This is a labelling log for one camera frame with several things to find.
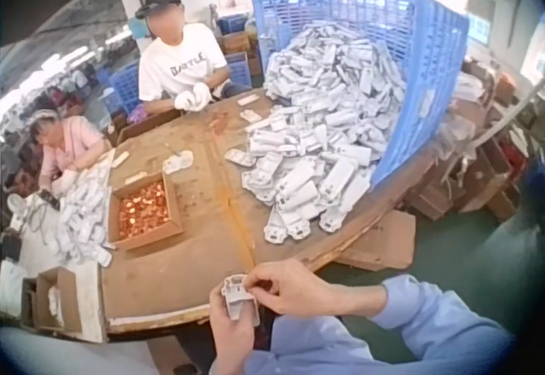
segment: table surface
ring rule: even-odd
[[[263,239],[263,228],[270,208],[242,188],[242,169],[223,158],[231,148],[245,149],[247,123],[239,114],[253,109],[265,118],[273,105],[262,90],[251,93],[260,95],[260,100],[246,107],[235,101],[241,96],[224,100],[118,147],[116,156],[125,151],[130,156],[112,170],[113,189],[141,171],[149,175],[161,171],[171,155],[165,142],[176,151],[191,150],[194,162],[171,175],[183,233],[132,251],[115,251],[112,265],[101,271],[109,333],[203,319],[210,289],[257,263],[296,257],[312,270],[323,267],[390,211],[433,164],[433,151],[422,149],[366,194],[335,234],[313,222],[313,233],[303,241],[269,244]]]

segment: window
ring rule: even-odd
[[[475,14],[468,13],[469,18],[469,37],[488,45],[488,37],[491,34],[491,23],[481,19]]]
[[[545,74],[545,53],[537,56],[536,71],[539,75]]]

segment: copper part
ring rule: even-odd
[[[119,237],[130,239],[145,234],[169,220],[164,183],[154,182],[122,200]]]

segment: printed text on t-shirt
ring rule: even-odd
[[[172,72],[172,75],[178,75],[180,72],[182,72],[183,70],[186,70],[188,67],[195,66],[202,61],[204,61],[204,55],[203,55],[203,52],[201,51],[200,53],[198,53],[197,57],[193,57],[189,61],[186,61],[180,64],[179,66],[172,66],[170,68],[170,72]]]

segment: wooden table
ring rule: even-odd
[[[261,99],[240,107],[229,99],[175,119],[118,147],[129,158],[112,170],[110,183],[120,188],[141,171],[158,172],[175,150],[193,152],[191,168],[174,173],[184,232],[133,251],[115,252],[102,270],[102,295],[109,333],[179,325],[208,314],[208,294],[230,274],[257,263],[296,257],[316,270],[333,261],[369,230],[417,184],[433,164],[431,149],[421,150],[401,170],[366,194],[335,234],[313,223],[313,233],[301,242],[288,239],[272,245],[263,239],[270,208],[241,187],[241,169],[223,155],[244,149],[247,123],[239,117],[251,108],[266,117],[272,102]]]

